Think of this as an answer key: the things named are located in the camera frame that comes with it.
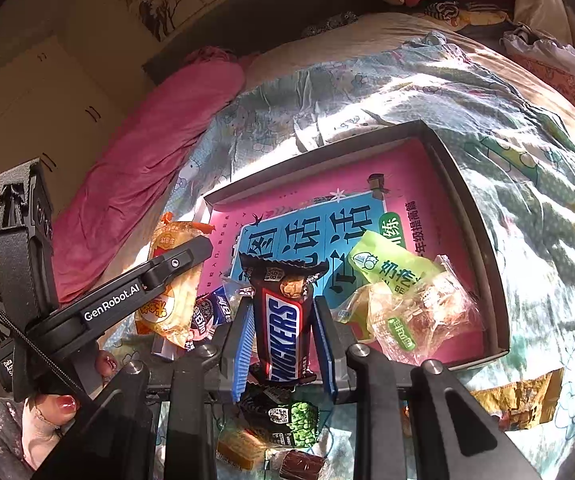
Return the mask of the left hand painted nails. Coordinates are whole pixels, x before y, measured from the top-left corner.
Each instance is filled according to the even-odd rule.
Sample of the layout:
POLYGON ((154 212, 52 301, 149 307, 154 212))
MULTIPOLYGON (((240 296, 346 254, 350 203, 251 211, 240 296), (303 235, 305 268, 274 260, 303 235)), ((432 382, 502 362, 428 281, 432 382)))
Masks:
POLYGON ((37 470, 61 439, 80 402, 71 394, 36 394, 24 401, 22 416, 23 457, 37 470))

